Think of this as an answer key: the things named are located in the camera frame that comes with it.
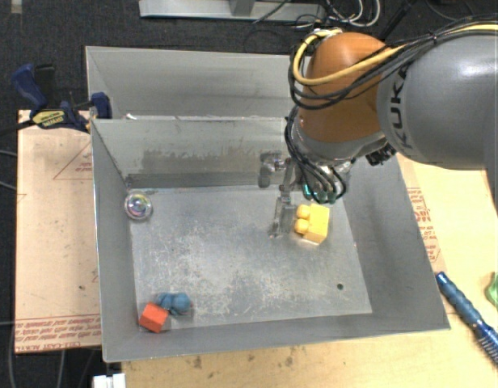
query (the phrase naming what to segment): yellow cable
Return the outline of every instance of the yellow cable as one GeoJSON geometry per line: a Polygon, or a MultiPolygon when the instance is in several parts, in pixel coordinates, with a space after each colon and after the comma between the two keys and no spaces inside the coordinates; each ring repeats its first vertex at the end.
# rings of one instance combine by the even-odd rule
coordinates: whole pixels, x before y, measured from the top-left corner
{"type": "MultiPolygon", "coordinates": [[[[452,31],[451,34],[457,33],[457,32],[464,32],[464,31],[470,31],[470,30],[491,30],[491,31],[498,31],[498,24],[476,24],[472,26],[465,26],[462,27],[458,30],[452,31]]],[[[354,72],[357,72],[358,70],[362,70],[370,65],[377,64],[381,61],[384,61],[388,57],[393,56],[395,53],[397,53],[399,50],[401,50],[403,47],[406,46],[406,44],[402,44],[400,46],[397,46],[395,48],[387,48],[383,50],[382,52],[376,54],[373,57],[370,57],[369,59],[366,59],[365,61],[361,61],[356,63],[355,65],[352,65],[346,69],[340,70],[338,72],[335,72],[333,74],[329,74],[327,76],[322,76],[321,78],[314,78],[314,79],[309,79],[305,78],[304,76],[301,75],[299,72],[299,60],[302,58],[303,53],[305,52],[306,48],[317,39],[320,38],[325,38],[328,36],[335,36],[338,35],[342,32],[340,29],[331,29],[331,30],[321,30],[316,32],[314,35],[308,36],[305,41],[299,46],[298,51],[296,52],[296,55],[294,56],[293,59],[293,64],[292,64],[292,71],[294,78],[296,81],[301,83],[302,85],[305,86],[317,86],[317,85],[323,85],[324,83],[329,83],[332,81],[335,81],[336,79],[341,79],[344,76],[347,76],[349,74],[352,74],[354,72]]]]}

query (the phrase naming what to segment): red cube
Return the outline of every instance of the red cube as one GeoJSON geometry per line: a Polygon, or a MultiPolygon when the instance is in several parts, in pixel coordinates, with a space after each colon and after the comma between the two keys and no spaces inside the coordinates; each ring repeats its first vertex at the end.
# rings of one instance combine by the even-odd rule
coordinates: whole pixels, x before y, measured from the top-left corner
{"type": "Polygon", "coordinates": [[[168,317],[168,310],[148,302],[139,318],[139,324],[149,331],[159,333],[168,317]]]}

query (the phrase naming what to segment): blue clamp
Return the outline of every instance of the blue clamp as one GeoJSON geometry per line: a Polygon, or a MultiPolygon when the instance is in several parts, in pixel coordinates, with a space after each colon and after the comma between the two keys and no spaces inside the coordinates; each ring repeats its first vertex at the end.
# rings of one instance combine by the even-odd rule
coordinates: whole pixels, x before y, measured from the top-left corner
{"type": "MultiPolygon", "coordinates": [[[[18,68],[11,81],[19,94],[33,103],[30,120],[34,124],[42,129],[68,128],[89,133],[89,120],[74,111],[69,102],[62,101],[59,108],[46,108],[48,100],[36,83],[31,63],[18,68]]],[[[111,104],[103,92],[93,94],[91,101],[85,104],[96,107],[97,118],[112,118],[111,104]]]]}

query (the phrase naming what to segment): black floor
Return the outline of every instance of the black floor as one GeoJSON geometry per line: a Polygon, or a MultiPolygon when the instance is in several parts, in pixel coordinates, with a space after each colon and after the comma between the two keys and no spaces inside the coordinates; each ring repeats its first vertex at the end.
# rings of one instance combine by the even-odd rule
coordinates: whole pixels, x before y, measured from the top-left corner
{"type": "MultiPolygon", "coordinates": [[[[11,14],[11,0],[0,0],[0,129],[15,124],[15,112],[30,105],[10,84],[22,64],[53,63],[59,96],[87,98],[83,50],[87,45],[151,47],[218,52],[289,53],[304,32],[281,23],[193,19],[140,19],[139,0],[23,0],[23,13],[11,14]]],[[[498,0],[438,2],[444,16],[498,12],[498,0]]],[[[377,36],[403,0],[381,0],[382,17],[365,32],[377,36]]],[[[389,40],[413,37],[449,22],[419,0],[389,40]]],[[[0,150],[16,151],[15,134],[0,137],[0,150]]],[[[0,155],[0,181],[15,184],[16,161],[0,155]]],[[[14,317],[15,193],[0,186],[0,322],[14,317]]],[[[0,387],[10,386],[10,326],[0,326],[0,387]]],[[[61,386],[88,386],[87,374],[105,373],[99,351],[72,350],[65,355],[61,386]]],[[[56,386],[61,353],[13,356],[16,385],[56,386]]]]}

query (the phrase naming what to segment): yellow toy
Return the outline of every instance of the yellow toy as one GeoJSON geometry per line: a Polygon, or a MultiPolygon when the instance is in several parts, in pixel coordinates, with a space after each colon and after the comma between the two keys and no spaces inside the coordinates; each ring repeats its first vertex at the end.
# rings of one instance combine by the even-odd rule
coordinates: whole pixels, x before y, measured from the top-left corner
{"type": "Polygon", "coordinates": [[[330,209],[318,204],[300,205],[296,211],[296,233],[302,234],[305,240],[322,243],[328,236],[330,209]]]}

